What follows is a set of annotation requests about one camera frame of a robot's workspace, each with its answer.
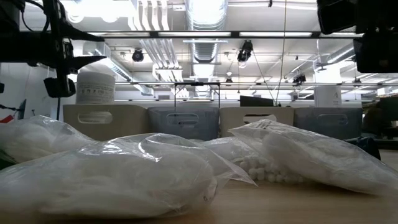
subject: wall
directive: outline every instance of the wall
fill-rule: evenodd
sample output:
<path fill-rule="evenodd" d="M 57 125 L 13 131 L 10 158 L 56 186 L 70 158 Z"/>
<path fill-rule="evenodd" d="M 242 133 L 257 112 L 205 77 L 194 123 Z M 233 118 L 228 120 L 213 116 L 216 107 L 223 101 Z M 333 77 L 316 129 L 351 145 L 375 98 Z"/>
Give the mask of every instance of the wall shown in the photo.
<path fill-rule="evenodd" d="M 26 99 L 25 118 L 34 114 L 55 118 L 57 100 L 48 96 L 43 82 L 47 77 L 55 77 L 54 71 L 25 63 L 1 63 L 0 68 L 0 82 L 5 84 L 0 104 L 18 108 Z M 0 110 L 0 119 L 13 114 L 11 110 Z"/>

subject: table surface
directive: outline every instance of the table surface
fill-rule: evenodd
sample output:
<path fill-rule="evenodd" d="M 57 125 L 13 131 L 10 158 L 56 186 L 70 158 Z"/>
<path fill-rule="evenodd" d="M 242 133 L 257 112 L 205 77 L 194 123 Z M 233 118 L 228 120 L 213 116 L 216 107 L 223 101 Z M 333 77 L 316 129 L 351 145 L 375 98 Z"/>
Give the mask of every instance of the table surface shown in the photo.
<path fill-rule="evenodd" d="M 382 160 L 398 169 L 398 151 L 382 151 Z M 398 200 L 359 194 L 322 184 L 259 186 L 230 181 L 211 207 L 197 214 L 147 220 L 32 220 L 18 223 L 398 223 Z M 0 223 L 17 223 L 0 218 Z"/>

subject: ceiling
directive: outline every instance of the ceiling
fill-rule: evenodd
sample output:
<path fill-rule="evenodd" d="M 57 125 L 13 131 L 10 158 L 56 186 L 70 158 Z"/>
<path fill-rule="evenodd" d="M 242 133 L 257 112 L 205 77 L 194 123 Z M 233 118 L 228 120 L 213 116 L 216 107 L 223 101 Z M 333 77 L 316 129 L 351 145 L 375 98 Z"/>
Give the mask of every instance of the ceiling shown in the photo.
<path fill-rule="evenodd" d="M 119 4 L 124 0 L 114 1 Z M 169 0 L 169 26 L 172 30 L 186 30 L 184 0 Z M 275 1 L 272 7 L 267 7 L 267 1 L 229 0 L 225 30 L 261 30 L 261 31 L 320 31 L 317 17 L 316 0 L 287 0 Z M 44 16 L 36 7 L 29 6 L 25 13 L 28 25 L 33 29 L 41 29 Z M 130 30 L 126 17 L 120 17 L 114 23 L 107 23 L 100 17 L 85 17 L 80 23 L 73 24 L 76 28 L 85 31 L 127 31 Z M 289 80 L 289 73 L 316 55 L 332 54 L 344 46 L 352 43 L 347 39 L 251 39 L 256 56 L 248 60 L 246 68 L 238 69 L 236 53 L 242 46 L 244 39 L 228 39 L 228 43 L 221 44 L 218 52 L 218 62 L 215 68 L 213 81 L 225 81 L 226 73 L 232 72 L 234 82 L 256 82 L 263 80 L 279 82 L 281 77 Z M 147 55 L 143 62 L 134 63 L 131 59 L 135 48 L 140 46 L 138 39 L 106 39 L 111 47 L 112 56 L 119 61 L 134 76 L 139 72 L 151 72 L 152 62 Z M 182 39 L 174 39 L 174 49 L 178 61 L 183 68 L 183 77 L 192 75 L 192 59 L 188 44 Z M 356 69 L 350 70 L 353 62 L 342 65 L 341 74 L 344 82 L 353 81 L 360 76 Z M 306 73 L 307 81 L 312 81 L 313 70 Z M 366 82 L 381 82 L 387 78 L 397 77 L 396 74 L 376 75 Z"/>

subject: gray storage bin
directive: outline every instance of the gray storage bin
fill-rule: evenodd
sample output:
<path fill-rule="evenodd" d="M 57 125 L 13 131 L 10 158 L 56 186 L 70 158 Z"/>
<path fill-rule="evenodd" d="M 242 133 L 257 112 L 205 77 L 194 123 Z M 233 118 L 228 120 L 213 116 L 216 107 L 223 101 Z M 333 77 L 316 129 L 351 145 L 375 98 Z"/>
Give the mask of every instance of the gray storage bin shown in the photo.
<path fill-rule="evenodd" d="M 361 108 L 297 108 L 294 126 L 344 140 L 361 136 Z"/>
<path fill-rule="evenodd" d="M 152 131 L 186 139 L 209 141 L 218 137 L 218 108 L 153 107 L 148 108 Z"/>

